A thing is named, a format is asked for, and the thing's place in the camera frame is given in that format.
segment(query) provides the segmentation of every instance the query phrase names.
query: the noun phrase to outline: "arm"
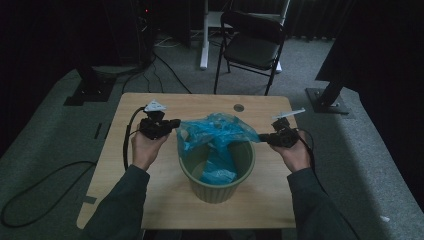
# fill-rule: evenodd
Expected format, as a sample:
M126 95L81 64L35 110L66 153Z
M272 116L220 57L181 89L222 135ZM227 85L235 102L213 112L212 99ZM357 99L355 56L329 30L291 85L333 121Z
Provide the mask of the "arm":
M298 239L350 239L350 229L311 168L294 172L287 179Z
M140 231L149 174L168 136L150 140L140 132L132 138L133 164L100 202L80 239L135 239Z
M311 169L309 153L301 141L291 148L270 146L292 172L287 177L293 199L298 239L346 239L351 236L344 219L323 191Z

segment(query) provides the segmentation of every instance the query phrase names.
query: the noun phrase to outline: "gray carpet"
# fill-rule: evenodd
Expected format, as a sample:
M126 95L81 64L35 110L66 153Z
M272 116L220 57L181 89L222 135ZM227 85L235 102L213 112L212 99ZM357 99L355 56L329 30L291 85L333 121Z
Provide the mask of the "gray carpet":
M173 46L174 43L162 45ZM312 109L305 88L327 86L326 82L314 79L331 45L331 41L323 40L287 40L281 57L283 72L277 75L269 95L286 96L293 109L306 109L296 120L299 127L314 136L317 174L361 239L423 239L424 214L358 95L348 89L341 92L351 117L318 114ZM192 93L201 94L213 92L218 50L210 46L208 69L202 71L199 41L193 41L190 49L181 45L155 48L157 55L173 68L185 86ZM96 69L121 72L130 67ZM108 102L87 102L79 107L63 106L78 86L78 74L72 71L57 82L0 160L1 207L58 167L76 161L97 161L127 79L128 75L118 79ZM260 75L242 70L234 69L231 74L222 71L218 94L263 95L266 81L265 77L262 80ZM187 93L173 73L156 59L144 76L134 76L124 91L162 92L161 86L165 93ZM88 164L72 166L53 175L11 205L7 219L19 224L38 217L87 167ZM16 229L1 226L0 239L75 239L80 232L76 219L93 172L91 168L40 221ZM283 237L294 239L294 230L284 229Z

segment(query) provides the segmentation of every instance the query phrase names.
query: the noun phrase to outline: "blue plastic bag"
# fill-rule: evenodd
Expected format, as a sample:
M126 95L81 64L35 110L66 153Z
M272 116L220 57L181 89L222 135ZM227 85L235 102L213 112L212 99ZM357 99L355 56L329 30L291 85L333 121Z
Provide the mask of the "blue plastic bag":
M186 156L194 148L207 144L210 152L200 181L224 185L237 179L237 170L228 144L235 141L260 142L256 131L236 116L212 113L205 119L182 121L177 129L178 152Z

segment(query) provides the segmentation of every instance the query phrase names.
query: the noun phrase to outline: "hand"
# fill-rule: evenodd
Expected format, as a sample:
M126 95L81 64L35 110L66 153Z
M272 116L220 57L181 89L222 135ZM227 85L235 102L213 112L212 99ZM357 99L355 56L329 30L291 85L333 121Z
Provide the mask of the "hand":
M299 131L299 136L304 140L305 132ZM298 140L291 148L276 147L269 145L274 151L279 153L287 168L291 172L297 172L304 168L311 167L311 159L305 145Z
M147 171L155 161L160 147L168 139L168 136L169 134L159 139L151 140L140 131L137 131L135 136L131 138L133 165Z

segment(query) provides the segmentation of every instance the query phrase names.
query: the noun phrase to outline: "person's left hand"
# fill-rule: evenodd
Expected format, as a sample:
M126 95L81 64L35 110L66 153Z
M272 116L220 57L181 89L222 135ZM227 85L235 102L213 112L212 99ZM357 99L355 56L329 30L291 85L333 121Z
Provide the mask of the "person's left hand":
M168 139L168 136L169 134L159 139L151 140L140 131L137 131L131 139L133 165L147 171L150 165L156 160L159 149Z

